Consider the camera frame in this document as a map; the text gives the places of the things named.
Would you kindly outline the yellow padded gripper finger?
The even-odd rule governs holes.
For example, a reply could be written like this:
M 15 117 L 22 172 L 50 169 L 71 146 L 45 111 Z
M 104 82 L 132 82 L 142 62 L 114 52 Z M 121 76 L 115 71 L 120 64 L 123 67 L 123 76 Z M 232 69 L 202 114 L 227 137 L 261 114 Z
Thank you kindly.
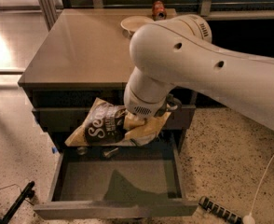
M 137 140 L 150 135 L 157 137 L 170 114 L 170 112 L 166 112 L 161 117 L 143 119 L 128 113 L 124 119 L 125 139 Z

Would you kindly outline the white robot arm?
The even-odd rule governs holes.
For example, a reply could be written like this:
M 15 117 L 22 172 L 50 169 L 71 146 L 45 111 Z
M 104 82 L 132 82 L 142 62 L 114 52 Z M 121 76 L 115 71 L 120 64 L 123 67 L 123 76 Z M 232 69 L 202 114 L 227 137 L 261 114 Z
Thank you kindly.
M 124 93 L 128 111 L 154 117 L 182 87 L 202 93 L 274 131 L 274 58 L 223 49 L 197 15 L 153 21 L 130 40 L 135 68 Z

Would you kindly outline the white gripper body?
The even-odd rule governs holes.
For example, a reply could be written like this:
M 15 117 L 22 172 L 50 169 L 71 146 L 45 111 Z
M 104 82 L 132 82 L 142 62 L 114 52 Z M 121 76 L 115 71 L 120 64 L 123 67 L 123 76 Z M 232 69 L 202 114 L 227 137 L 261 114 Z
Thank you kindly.
M 164 106 L 165 101 L 166 99 L 162 99 L 158 102 L 143 101 L 133 93 L 130 84 L 126 86 L 124 91 L 124 106 L 131 114 L 141 119 L 154 117 L 158 110 Z

